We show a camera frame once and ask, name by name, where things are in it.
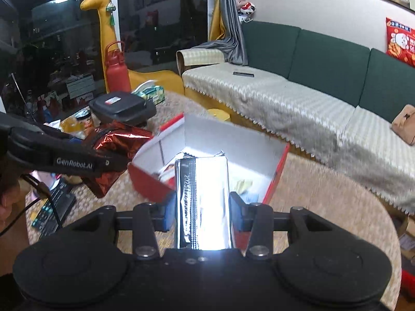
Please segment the red printed cushion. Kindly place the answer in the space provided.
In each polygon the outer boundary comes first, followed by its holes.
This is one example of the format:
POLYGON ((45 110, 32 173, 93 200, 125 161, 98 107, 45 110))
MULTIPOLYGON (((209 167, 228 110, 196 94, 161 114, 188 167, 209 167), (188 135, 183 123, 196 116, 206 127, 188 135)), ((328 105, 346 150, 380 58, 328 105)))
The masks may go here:
POLYGON ((415 37, 414 29, 386 19, 387 51, 386 53, 406 64, 414 67, 415 63, 415 37))

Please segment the plush toy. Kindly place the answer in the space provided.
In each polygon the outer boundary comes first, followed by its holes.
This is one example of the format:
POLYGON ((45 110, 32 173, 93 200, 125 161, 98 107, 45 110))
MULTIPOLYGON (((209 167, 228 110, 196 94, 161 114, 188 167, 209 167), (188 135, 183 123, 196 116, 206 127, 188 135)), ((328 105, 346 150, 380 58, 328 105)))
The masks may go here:
POLYGON ((246 0, 239 0, 237 2, 237 11, 240 23, 249 23, 253 20, 255 5, 246 0))

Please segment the green tissue pack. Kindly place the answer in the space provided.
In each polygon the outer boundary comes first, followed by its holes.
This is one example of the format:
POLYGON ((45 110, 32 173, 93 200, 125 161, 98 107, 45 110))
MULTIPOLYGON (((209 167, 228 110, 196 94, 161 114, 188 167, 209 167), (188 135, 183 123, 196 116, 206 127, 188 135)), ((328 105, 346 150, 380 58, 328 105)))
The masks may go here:
POLYGON ((132 94, 144 100, 152 100, 154 105, 165 101, 165 90, 155 80, 148 80, 141 83, 132 91, 132 94))

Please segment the tan handbag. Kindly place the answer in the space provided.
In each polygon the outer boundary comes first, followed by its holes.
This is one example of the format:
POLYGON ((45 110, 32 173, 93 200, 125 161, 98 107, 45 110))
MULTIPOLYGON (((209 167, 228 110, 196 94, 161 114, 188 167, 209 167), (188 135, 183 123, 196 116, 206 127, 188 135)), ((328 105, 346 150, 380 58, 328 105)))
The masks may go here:
POLYGON ((405 105, 402 111, 395 117, 392 122, 391 129, 406 144, 414 145, 415 138, 415 107, 413 105, 405 105))

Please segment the yellow giraffe figure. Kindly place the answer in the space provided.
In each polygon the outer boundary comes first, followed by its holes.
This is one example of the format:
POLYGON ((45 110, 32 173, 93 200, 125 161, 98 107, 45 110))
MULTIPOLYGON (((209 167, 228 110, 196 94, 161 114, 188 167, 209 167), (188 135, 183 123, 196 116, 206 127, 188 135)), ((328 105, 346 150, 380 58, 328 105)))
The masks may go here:
MULTIPOLYGON (((116 44, 120 44, 116 34, 116 17, 113 15, 115 11, 108 8, 113 0, 83 0, 80 4, 82 11, 96 11, 99 17, 99 41, 101 49, 101 62, 104 73, 104 82, 106 91, 110 91, 110 84, 107 78, 106 51, 108 48, 116 44)), ((184 95, 184 83, 182 78, 175 72, 170 70, 159 70, 156 72, 137 72, 126 69, 129 78, 130 90, 134 90, 137 86, 146 81, 156 81, 158 86, 162 86, 165 91, 184 95)))

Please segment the dark red foil Oreo bag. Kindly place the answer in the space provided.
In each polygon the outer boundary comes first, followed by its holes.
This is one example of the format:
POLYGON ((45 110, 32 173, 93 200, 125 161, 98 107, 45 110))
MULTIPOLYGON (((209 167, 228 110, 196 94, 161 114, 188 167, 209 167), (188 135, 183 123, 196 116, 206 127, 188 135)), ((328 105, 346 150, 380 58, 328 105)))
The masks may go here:
POLYGON ((82 177, 84 184, 96 197, 105 197, 116 180, 127 170, 138 150, 152 138, 150 131, 120 122, 104 124, 94 129, 83 144, 100 154, 108 154, 119 165, 116 166, 117 169, 112 167, 111 170, 102 170, 99 176, 82 177))

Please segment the black lidded container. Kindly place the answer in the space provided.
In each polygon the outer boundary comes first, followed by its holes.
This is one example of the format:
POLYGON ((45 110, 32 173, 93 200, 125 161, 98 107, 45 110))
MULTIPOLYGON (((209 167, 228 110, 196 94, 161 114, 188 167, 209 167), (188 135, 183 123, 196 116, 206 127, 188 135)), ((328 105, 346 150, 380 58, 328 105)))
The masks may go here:
POLYGON ((152 100, 116 91, 103 94, 89 102, 92 113, 104 124, 113 121, 128 126, 143 126, 157 114, 152 100))

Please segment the yellow stool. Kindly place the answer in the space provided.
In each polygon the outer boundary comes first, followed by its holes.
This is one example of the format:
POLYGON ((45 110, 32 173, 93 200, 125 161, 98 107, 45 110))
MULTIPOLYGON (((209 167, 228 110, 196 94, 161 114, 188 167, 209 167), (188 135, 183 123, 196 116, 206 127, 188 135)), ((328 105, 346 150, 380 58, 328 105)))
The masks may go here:
POLYGON ((212 108, 208 110, 208 113, 213 116, 214 118, 216 118, 217 120, 220 120, 222 122, 230 122, 231 121, 231 117, 230 114, 224 110, 221 109, 217 109, 217 108, 212 108))

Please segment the silver foil packet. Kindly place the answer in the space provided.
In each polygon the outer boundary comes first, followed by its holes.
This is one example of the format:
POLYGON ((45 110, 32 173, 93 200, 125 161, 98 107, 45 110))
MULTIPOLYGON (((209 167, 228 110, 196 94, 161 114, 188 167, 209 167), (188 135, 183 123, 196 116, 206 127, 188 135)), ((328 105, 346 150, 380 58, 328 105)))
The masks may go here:
POLYGON ((218 251, 233 247, 229 168, 224 153, 175 161, 175 247, 218 251))

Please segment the green sofa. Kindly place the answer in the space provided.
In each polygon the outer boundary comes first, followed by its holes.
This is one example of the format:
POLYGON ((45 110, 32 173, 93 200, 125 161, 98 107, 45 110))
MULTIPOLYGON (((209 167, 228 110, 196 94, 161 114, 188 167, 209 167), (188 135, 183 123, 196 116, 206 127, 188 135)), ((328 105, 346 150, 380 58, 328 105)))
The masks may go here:
POLYGON ((280 75, 392 122, 414 104, 414 68, 369 49, 299 27, 242 25, 250 67, 280 75))

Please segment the cream snack packet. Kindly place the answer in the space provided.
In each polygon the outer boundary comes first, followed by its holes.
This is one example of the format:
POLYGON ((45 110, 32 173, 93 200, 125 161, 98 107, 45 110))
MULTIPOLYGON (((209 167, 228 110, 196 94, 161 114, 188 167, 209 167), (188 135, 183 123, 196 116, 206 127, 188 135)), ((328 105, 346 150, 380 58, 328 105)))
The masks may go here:
POLYGON ((253 182, 251 180, 239 180, 236 183, 234 191, 242 195, 243 193, 247 192, 253 185, 253 182))

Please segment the red cardboard box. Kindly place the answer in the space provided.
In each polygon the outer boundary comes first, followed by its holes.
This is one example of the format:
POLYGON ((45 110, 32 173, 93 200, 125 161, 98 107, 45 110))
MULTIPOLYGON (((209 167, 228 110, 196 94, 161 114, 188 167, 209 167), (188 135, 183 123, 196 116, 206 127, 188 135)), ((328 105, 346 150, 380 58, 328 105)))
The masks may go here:
POLYGON ((241 195, 245 203, 269 204, 286 163, 289 144, 230 122, 196 115, 179 115, 160 127, 128 166, 134 189, 153 202, 161 202, 175 189, 174 165, 183 157, 228 159, 229 189, 239 180, 252 187, 241 195))

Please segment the grey curtain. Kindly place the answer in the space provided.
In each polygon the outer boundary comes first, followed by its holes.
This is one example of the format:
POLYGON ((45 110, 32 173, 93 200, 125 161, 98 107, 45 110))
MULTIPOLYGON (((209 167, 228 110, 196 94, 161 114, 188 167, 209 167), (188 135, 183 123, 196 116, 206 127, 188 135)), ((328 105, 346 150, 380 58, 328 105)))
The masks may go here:
POLYGON ((247 65, 248 54, 238 18, 236 0, 215 0, 209 41, 195 47, 193 65, 229 62, 247 65))

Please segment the beige sofa cover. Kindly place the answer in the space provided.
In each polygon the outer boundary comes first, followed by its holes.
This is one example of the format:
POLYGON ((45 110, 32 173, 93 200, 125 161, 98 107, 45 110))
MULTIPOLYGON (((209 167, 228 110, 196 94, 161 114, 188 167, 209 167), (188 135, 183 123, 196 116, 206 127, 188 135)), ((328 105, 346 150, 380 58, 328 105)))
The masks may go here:
POLYGON ((196 66, 195 57, 193 48, 177 52, 187 96, 288 141, 389 205, 414 213, 414 148, 387 120, 271 72, 228 62, 196 66))

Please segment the red water bottle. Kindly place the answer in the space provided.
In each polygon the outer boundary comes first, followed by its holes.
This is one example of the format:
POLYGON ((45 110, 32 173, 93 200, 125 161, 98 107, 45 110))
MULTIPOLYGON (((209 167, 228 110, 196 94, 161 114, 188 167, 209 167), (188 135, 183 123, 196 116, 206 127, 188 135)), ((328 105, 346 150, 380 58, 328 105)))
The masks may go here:
POLYGON ((130 93, 131 84, 124 52, 119 48, 122 41, 114 41, 106 46, 105 50, 105 76, 108 93, 123 91, 130 93))

